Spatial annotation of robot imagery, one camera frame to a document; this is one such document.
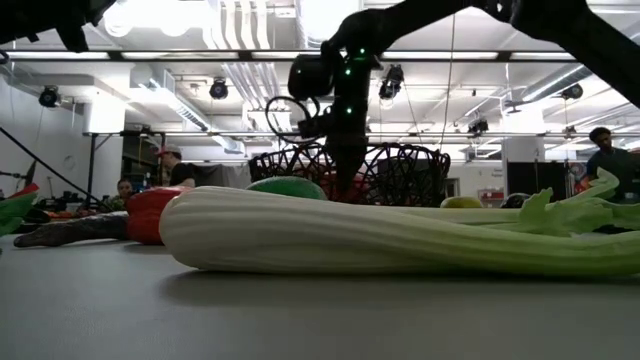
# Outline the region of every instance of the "black cable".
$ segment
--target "black cable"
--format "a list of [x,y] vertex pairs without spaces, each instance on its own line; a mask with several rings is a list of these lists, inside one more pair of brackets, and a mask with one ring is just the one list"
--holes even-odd
[[11,60],[9,54],[7,54],[7,52],[2,49],[0,49],[0,56],[2,56],[2,59],[0,59],[0,65],[7,64],[9,63],[9,60]]
[[3,133],[4,136],[8,137],[9,140],[11,140],[14,144],[16,144],[20,149],[22,149],[22,151],[26,152],[29,156],[31,156],[31,158],[33,158],[33,160],[39,162],[42,166],[44,166],[47,170],[51,171],[55,176],[59,177],[62,181],[66,182],[69,186],[71,186],[72,188],[80,191],[81,193],[83,193],[84,195],[88,196],[89,198],[95,200],[98,203],[98,206],[104,206],[107,210],[113,211],[113,209],[111,207],[105,205],[105,203],[103,203],[100,199],[98,199],[97,197],[89,194],[87,191],[81,189],[79,186],[77,186],[76,184],[72,183],[71,181],[69,181],[64,176],[62,176],[62,174],[60,174],[59,172],[55,171],[51,166],[49,166],[47,163],[42,161],[42,159],[40,159],[36,154],[32,153],[31,150],[27,149],[26,146],[22,145],[22,143],[20,143],[20,141],[18,141],[18,139],[14,138],[4,128],[0,127],[0,132]]
[[[299,133],[290,133],[290,134],[285,134],[282,133],[280,131],[278,131],[275,126],[273,126],[273,124],[271,123],[271,120],[269,119],[269,112],[271,109],[271,105],[278,101],[278,100],[286,100],[286,101],[291,101],[292,103],[296,104],[298,107],[300,107],[300,109],[302,109],[302,111],[304,112],[304,117],[305,120],[309,121],[312,116],[311,113],[309,112],[309,110],[307,109],[306,106],[304,106],[300,101],[290,97],[290,96],[276,96],[274,98],[272,98],[271,100],[269,100],[267,102],[267,105],[265,106],[264,109],[264,116],[265,118],[267,118],[267,125],[269,125],[269,128],[271,129],[271,131],[278,137],[278,139],[288,143],[288,144],[294,144],[294,145],[309,145],[312,144],[314,142],[316,142],[316,140],[320,139],[321,136],[316,136],[313,139],[309,139],[309,140],[303,140],[303,141],[297,141],[297,140],[291,140],[288,139],[286,136],[295,136],[295,135],[299,135]],[[313,104],[316,106],[316,115],[314,116],[318,116],[318,114],[320,113],[320,102],[315,99],[315,98],[311,98],[311,101],[313,101]]]

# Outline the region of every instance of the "ceiling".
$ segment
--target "ceiling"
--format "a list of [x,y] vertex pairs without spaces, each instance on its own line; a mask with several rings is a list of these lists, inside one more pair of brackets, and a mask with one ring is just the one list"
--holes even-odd
[[[337,0],[269,0],[267,1],[267,27],[264,31],[269,45],[273,49],[293,50],[301,47],[301,32],[298,19],[295,18],[296,4],[322,2],[326,14],[318,14],[321,19],[340,17],[337,9],[340,6],[332,6]],[[364,7],[387,7],[393,0],[365,0]],[[97,28],[87,26],[85,34],[92,50],[167,50],[167,49],[191,49],[205,50],[207,45],[203,41],[201,24],[214,24],[209,20],[206,9],[206,1],[181,1],[174,6],[169,14],[172,17],[162,20],[162,12],[159,8],[169,4],[169,0],[154,2],[149,7],[148,16],[138,16],[136,21],[142,27],[134,27],[123,37],[109,35],[111,31],[105,27],[102,21]],[[219,25],[226,26],[229,21],[226,18],[227,7],[222,5],[222,20]],[[253,12],[251,20],[253,27],[252,39],[259,40],[256,30],[256,2],[250,2]],[[236,33],[238,42],[240,39],[242,20],[241,4],[236,5]],[[625,30],[631,26],[640,29],[640,0],[626,1],[591,1],[592,9],[617,29]],[[156,22],[186,23],[191,26],[182,36],[167,36],[159,28],[154,28],[153,18]],[[339,23],[340,19],[328,21],[327,26]],[[439,50],[439,51],[561,51],[557,45],[538,41],[514,30],[509,25],[502,24],[484,12],[477,9],[467,9],[455,16],[455,28],[452,26],[454,17],[445,18],[439,22],[424,27],[409,34],[392,46],[392,50]],[[40,41],[34,44],[27,40],[15,43],[15,49],[63,49],[60,39],[55,32],[49,31],[39,35]],[[5,44],[3,48],[13,48],[14,44]],[[550,74],[566,66],[566,64],[551,63],[400,63],[405,74],[405,84],[402,91],[395,97],[393,106],[381,106],[377,96],[378,81],[384,72],[375,72],[372,76],[372,87],[369,105],[369,123],[372,131],[403,132],[411,128],[423,131],[455,131],[466,130],[466,125],[474,118],[481,116],[488,120],[490,130],[497,130],[503,121],[503,108],[499,101],[492,102],[491,106],[481,108],[481,113],[470,114],[489,96],[500,95],[508,99],[509,96],[517,96],[518,91],[541,81]],[[184,129],[183,120],[166,104],[145,99],[141,89],[131,88],[129,72],[133,64],[127,63],[21,63],[21,70],[30,73],[41,74],[87,74],[100,79],[105,84],[120,91],[144,107],[144,111],[128,111],[128,122],[145,122],[158,130],[180,131]],[[220,130],[247,130],[248,125],[243,121],[243,104],[245,99],[235,88],[231,80],[229,96],[224,100],[213,100],[209,95],[209,87],[214,77],[227,77],[221,63],[187,63],[164,62],[149,64],[153,73],[161,76],[165,70],[175,77],[176,93],[186,99],[197,111],[207,117],[217,129]],[[274,63],[275,76],[277,77],[280,91],[287,93],[287,80],[290,63]],[[252,67],[250,74],[261,84],[260,78]],[[536,108],[544,115],[544,124],[548,130],[559,131],[566,124],[577,122],[580,119],[606,114],[607,111],[627,103],[626,99],[614,90],[608,90],[609,86],[595,76],[588,77],[580,82],[585,94],[579,100],[569,100],[565,103],[562,99],[547,98],[536,103]],[[628,112],[624,116],[613,117],[596,125],[615,125],[640,123],[640,111]],[[205,144],[210,139],[176,139],[180,145]]]

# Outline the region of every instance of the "cap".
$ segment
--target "cap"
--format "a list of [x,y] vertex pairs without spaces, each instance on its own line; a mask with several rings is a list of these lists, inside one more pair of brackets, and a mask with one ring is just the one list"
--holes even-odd
[[176,145],[173,145],[173,144],[167,144],[164,147],[162,147],[161,149],[158,149],[158,151],[156,151],[156,156],[160,156],[162,154],[166,154],[166,153],[170,153],[170,152],[182,154],[182,150],[180,149],[180,147],[178,147]]

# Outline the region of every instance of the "red vegetable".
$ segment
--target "red vegetable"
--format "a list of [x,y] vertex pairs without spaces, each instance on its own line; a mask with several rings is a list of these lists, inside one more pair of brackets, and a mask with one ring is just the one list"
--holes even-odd
[[190,190],[185,187],[154,188],[134,195],[127,201],[129,239],[145,245],[162,245],[160,215],[174,197]]

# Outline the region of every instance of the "yellow fruit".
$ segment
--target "yellow fruit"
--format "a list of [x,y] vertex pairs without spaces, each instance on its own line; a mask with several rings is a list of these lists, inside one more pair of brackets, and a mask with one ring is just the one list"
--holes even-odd
[[460,209],[460,208],[482,208],[482,203],[480,200],[470,197],[470,196],[455,196],[444,199],[442,204],[440,204],[441,208],[447,209]]

